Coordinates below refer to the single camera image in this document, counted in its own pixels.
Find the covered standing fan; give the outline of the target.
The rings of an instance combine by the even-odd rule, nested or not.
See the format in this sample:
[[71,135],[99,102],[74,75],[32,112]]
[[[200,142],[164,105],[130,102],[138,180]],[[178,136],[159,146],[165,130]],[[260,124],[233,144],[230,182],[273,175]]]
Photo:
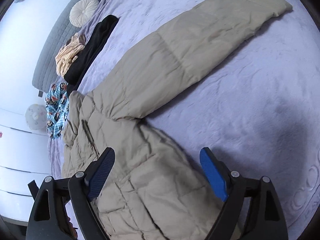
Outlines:
[[41,130],[47,125],[47,111],[44,105],[30,105],[24,116],[27,126],[31,130]]

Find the round cream cushion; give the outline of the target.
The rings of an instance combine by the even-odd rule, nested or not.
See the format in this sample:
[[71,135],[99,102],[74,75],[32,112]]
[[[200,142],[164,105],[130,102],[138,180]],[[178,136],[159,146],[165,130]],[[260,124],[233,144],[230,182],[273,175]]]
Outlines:
[[99,5],[98,0],[80,0],[71,8],[69,21],[75,27],[82,27],[94,15]]

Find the lavender bed blanket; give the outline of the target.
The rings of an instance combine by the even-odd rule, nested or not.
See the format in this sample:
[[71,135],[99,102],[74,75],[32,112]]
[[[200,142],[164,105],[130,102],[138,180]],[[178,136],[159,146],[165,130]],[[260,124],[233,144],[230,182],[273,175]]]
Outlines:
[[[108,15],[119,22],[75,92],[93,91],[129,49],[204,1],[101,0],[80,33],[91,37]],[[291,10],[142,123],[172,139],[198,172],[209,147],[243,176],[269,176],[289,239],[298,239],[319,206],[319,31],[299,0],[285,1]]]

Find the grey quilted headboard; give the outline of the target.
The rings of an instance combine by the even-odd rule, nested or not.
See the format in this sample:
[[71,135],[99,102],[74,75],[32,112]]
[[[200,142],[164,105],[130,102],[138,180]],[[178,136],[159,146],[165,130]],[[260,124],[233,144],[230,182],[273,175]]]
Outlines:
[[80,30],[69,21],[71,8],[78,1],[80,0],[71,0],[66,5],[53,25],[39,55],[32,85],[44,93],[48,92],[50,85],[57,79],[55,57],[58,51],[72,35]]

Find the cream striped garment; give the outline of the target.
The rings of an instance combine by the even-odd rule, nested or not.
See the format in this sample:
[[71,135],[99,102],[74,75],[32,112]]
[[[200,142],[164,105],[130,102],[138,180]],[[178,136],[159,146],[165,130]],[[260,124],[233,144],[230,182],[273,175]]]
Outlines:
[[55,57],[56,73],[58,76],[64,77],[72,63],[79,57],[84,50],[86,38],[84,34],[75,33],[66,44],[60,48]]

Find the black folded garment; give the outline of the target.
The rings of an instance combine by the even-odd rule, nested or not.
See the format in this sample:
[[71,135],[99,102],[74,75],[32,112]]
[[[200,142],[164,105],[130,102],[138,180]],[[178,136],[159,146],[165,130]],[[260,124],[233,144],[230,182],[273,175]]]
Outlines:
[[108,15],[95,26],[95,29],[93,30],[93,33],[83,51],[71,64],[69,70],[64,75],[64,79],[68,83],[68,96],[70,96],[72,91],[78,89],[82,79],[84,78],[84,75],[88,71],[95,58],[102,51],[118,22],[119,18],[113,15]]

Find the blue monkey print garment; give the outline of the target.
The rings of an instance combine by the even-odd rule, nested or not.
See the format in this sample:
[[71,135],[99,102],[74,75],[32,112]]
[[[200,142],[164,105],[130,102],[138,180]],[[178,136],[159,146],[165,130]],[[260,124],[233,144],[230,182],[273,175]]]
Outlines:
[[46,94],[47,132],[52,139],[61,136],[69,113],[67,83],[53,83]]

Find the beige puffer jacket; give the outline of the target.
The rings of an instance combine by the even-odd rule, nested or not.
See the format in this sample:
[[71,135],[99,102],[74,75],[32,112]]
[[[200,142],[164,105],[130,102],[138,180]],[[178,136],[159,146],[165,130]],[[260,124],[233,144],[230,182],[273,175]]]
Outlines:
[[93,91],[71,93],[62,176],[114,149],[114,166],[95,199],[111,239],[206,237],[218,199],[181,148],[142,119],[291,9],[285,0],[205,0],[129,49]]

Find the white wardrobe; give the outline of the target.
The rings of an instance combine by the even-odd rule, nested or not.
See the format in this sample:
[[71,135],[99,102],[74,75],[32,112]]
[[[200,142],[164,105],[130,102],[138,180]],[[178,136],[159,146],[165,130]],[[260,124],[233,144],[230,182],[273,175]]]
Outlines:
[[27,223],[33,207],[28,184],[41,185],[51,165],[45,131],[32,131],[24,115],[1,109],[1,215]]

